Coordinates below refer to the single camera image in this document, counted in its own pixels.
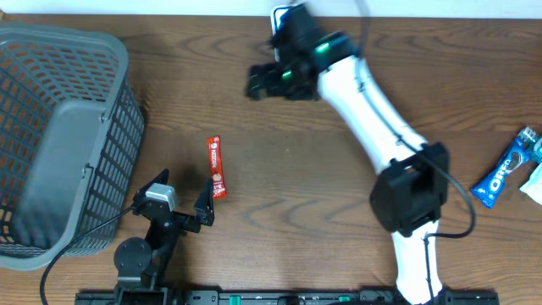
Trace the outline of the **green wet wipes pack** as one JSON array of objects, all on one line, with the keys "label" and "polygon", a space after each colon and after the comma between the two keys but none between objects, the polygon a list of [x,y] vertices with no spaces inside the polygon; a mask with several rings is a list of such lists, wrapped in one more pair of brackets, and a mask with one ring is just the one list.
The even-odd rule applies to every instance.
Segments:
[{"label": "green wet wipes pack", "polygon": [[542,164],[539,164],[529,176],[527,182],[521,187],[520,191],[527,194],[539,205],[542,205]]}]

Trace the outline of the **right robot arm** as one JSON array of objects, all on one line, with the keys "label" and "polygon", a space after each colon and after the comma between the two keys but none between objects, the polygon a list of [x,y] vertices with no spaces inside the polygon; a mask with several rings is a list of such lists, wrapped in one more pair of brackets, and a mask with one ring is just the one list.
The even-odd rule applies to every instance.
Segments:
[{"label": "right robot arm", "polygon": [[378,176],[369,201],[391,233],[396,288],[409,304],[431,303],[444,290],[434,235],[447,199],[447,151],[396,112],[349,36],[326,32],[303,3],[278,6],[270,19],[275,60],[250,68],[246,95],[322,98],[345,121]]}]

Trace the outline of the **blue Oreo cookie pack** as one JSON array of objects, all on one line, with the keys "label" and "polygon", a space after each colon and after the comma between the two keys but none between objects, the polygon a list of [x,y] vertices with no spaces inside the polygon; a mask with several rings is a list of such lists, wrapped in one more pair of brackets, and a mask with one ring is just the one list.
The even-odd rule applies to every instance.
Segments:
[{"label": "blue Oreo cookie pack", "polygon": [[484,207],[493,208],[505,188],[505,178],[531,160],[524,145],[524,140],[520,136],[517,136],[501,156],[495,169],[471,188],[471,193]]}]

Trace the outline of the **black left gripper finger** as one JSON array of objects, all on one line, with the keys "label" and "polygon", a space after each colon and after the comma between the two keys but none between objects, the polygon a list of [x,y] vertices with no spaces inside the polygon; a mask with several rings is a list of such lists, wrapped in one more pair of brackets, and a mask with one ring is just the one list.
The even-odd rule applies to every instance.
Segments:
[{"label": "black left gripper finger", "polygon": [[213,206],[213,179],[209,178],[197,198],[194,209],[196,211],[195,222],[201,226],[213,225],[215,220],[214,206]]},{"label": "black left gripper finger", "polygon": [[155,183],[166,185],[169,180],[169,170],[163,169],[156,177],[145,184],[138,192],[138,195],[144,195],[147,190]]}]

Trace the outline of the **teal mouthwash bottle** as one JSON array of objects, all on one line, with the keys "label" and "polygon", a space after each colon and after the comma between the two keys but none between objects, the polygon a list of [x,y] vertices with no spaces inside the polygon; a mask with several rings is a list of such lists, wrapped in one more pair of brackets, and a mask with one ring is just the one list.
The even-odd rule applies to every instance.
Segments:
[{"label": "teal mouthwash bottle", "polygon": [[535,163],[541,163],[541,136],[530,127],[522,129],[518,136],[522,139],[526,154]]}]

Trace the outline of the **red Nescafe stick sachet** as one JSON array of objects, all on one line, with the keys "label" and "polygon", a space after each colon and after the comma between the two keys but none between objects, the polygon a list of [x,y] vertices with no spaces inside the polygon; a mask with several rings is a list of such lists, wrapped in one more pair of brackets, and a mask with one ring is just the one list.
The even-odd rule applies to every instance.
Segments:
[{"label": "red Nescafe stick sachet", "polygon": [[211,178],[213,180],[213,198],[226,198],[227,190],[224,182],[221,139],[219,136],[212,136],[207,139],[207,150],[210,161]]}]

